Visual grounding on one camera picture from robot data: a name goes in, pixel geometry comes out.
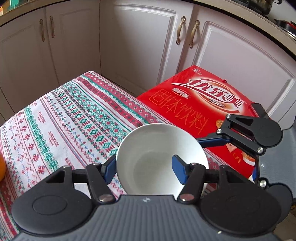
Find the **white kitchen cabinets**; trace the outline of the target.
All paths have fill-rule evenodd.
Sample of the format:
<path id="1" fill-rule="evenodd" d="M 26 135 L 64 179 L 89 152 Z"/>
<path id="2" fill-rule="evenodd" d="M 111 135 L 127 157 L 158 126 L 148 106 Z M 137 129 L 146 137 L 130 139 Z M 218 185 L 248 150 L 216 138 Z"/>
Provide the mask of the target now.
<path id="1" fill-rule="evenodd" d="M 1 122 L 93 70 L 134 95 L 197 65 L 295 122 L 295 40 L 232 1 L 1 1 Z"/>

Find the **patterned red green tablecloth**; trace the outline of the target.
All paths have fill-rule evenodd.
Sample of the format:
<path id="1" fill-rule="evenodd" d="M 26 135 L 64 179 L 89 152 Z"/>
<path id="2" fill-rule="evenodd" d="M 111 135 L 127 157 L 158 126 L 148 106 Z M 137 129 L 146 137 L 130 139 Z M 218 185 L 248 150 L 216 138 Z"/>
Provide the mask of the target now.
<path id="1" fill-rule="evenodd" d="M 89 71 L 18 111 L 1 126 L 6 173 L 1 180 L 1 240 L 18 229 L 14 200 L 64 165 L 104 163 L 135 128 L 168 121 Z"/>

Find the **orange without leaf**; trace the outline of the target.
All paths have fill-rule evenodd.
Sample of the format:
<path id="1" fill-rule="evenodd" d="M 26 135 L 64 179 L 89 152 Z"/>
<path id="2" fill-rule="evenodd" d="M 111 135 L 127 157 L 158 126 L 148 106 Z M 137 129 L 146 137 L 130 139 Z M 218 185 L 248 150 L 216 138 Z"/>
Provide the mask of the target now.
<path id="1" fill-rule="evenodd" d="M 3 180 L 5 173 L 6 173 L 6 161 L 2 153 L 0 153 L 0 181 Z"/>

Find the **red drink carton box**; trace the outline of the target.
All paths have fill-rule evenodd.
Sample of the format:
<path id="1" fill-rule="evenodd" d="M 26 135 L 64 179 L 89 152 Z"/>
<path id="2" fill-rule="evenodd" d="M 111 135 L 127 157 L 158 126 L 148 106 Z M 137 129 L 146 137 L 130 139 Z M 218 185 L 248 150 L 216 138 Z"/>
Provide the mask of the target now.
<path id="1" fill-rule="evenodd" d="M 258 116 L 246 96 L 226 80 L 195 65 L 137 99 L 195 138 L 216 132 L 227 114 Z"/>

